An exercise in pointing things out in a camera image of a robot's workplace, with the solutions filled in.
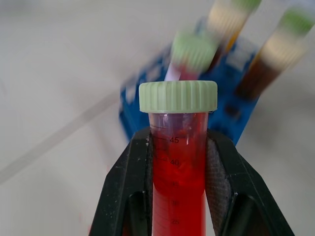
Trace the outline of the yellow liquid tube green cap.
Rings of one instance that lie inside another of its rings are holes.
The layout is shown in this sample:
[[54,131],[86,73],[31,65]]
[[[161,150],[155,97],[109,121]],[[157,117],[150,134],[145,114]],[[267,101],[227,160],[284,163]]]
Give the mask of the yellow liquid tube green cap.
[[246,21],[256,12],[262,0],[216,0],[209,12],[206,29],[218,41],[219,46],[209,66],[215,68],[227,54]]

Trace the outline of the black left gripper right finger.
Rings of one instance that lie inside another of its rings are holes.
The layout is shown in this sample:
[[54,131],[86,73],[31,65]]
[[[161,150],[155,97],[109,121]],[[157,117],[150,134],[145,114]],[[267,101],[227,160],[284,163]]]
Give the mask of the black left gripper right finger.
[[205,191],[215,236],[295,236],[261,175],[208,130]]

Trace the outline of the blue test tube rack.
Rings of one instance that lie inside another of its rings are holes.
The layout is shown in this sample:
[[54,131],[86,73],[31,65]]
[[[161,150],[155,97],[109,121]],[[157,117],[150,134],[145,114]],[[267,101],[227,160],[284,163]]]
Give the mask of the blue test tube rack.
[[247,41],[239,39],[232,51],[212,71],[202,73],[196,81],[170,82],[171,54],[178,51],[186,57],[187,50],[214,46],[214,38],[203,24],[195,30],[180,31],[146,69],[129,80],[121,90],[119,117],[128,138],[151,125],[149,113],[187,114],[209,112],[208,128],[229,137],[239,138],[252,114],[256,101],[245,101],[234,90],[254,58],[254,50],[246,50]]

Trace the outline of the red liquid tube green cap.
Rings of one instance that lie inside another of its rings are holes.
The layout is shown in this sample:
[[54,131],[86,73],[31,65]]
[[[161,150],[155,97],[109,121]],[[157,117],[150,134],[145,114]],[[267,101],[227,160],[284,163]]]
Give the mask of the red liquid tube green cap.
[[205,236],[205,159],[213,81],[143,83],[153,151],[153,236]]
[[204,31],[179,31],[172,47],[171,60],[165,81],[198,80],[213,61],[219,41],[211,33]]

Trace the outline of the brown liquid tube green cap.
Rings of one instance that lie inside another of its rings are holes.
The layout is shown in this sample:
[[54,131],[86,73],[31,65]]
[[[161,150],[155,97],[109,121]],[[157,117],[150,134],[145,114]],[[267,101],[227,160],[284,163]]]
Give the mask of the brown liquid tube green cap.
[[315,14],[305,7],[288,8],[250,64],[235,89],[244,100],[257,99],[284,71],[306,53],[304,39],[315,25]]

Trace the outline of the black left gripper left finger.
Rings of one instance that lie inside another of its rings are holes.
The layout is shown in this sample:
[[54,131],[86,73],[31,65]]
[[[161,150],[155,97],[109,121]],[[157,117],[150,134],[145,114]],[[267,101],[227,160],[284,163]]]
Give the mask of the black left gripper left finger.
[[107,174],[89,236],[152,236],[153,139],[136,132]]

